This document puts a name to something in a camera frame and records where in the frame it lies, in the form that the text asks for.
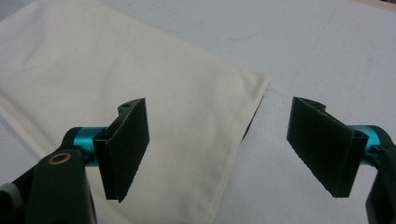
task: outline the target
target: screw hole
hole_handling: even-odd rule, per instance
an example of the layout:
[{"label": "screw hole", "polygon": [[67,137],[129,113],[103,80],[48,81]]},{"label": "screw hole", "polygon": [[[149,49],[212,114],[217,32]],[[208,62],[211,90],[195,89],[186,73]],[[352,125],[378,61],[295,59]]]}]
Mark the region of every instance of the screw hole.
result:
[{"label": "screw hole", "polygon": [[70,158],[72,157],[72,155],[70,155],[70,153],[58,153],[54,156],[52,156],[51,158],[49,158],[49,164],[51,165],[59,165],[62,164],[68,160],[70,160]]}]

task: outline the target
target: white table surface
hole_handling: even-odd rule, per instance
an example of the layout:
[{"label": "white table surface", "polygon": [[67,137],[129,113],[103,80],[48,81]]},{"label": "white table surface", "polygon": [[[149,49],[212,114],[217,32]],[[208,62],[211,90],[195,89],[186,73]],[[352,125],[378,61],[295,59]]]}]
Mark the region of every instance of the white table surface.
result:
[{"label": "white table surface", "polygon": [[[0,0],[0,20],[32,0]],[[216,224],[367,223],[376,170],[361,166],[334,199],[286,140],[291,99],[325,104],[345,124],[396,136],[396,10],[353,0],[102,0],[226,61],[274,77],[242,142]],[[0,120],[0,182],[35,164]]]}]

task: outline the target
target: white cloth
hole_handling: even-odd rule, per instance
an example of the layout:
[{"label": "white cloth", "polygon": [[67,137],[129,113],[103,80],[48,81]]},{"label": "white cloth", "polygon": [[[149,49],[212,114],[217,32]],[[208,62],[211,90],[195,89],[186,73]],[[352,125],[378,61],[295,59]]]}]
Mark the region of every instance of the white cloth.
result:
[{"label": "white cloth", "polygon": [[94,0],[39,1],[0,22],[0,113],[40,157],[67,130],[108,126],[117,106],[145,97],[150,143],[108,223],[209,223],[270,78]]}]

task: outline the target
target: black rubber pad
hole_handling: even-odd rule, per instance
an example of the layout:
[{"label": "black rubber pad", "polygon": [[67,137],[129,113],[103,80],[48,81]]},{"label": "black rubber pad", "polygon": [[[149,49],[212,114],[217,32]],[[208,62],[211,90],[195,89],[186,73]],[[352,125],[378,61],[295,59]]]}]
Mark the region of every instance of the black rubber pad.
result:
[{"label": "black rubber pad", "polygon": [[121,202],[149,143],[145,99],[120,105],[119,116],[93,143],[106,197]]},{"label": "black rubber pad", "polygon": [[335,198],[349,196],[368,136],[325,112],[326,106],[293,98],[288,141]]}]

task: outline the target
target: cloth fold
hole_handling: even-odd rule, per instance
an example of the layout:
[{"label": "cloth fold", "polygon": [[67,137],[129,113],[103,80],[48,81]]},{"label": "cloth fold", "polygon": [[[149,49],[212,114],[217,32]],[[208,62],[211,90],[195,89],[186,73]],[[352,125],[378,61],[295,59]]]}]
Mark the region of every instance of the cloth fold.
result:
[{"label": "cloth fold", "polygon": [[147,99],[151,141],[124,202],[104,201],[87,168],[97,216],[117,223],[210,223],[271,79],[95,0],[37,1],[1,21],[0,70],[0,115],[39,157]]}]

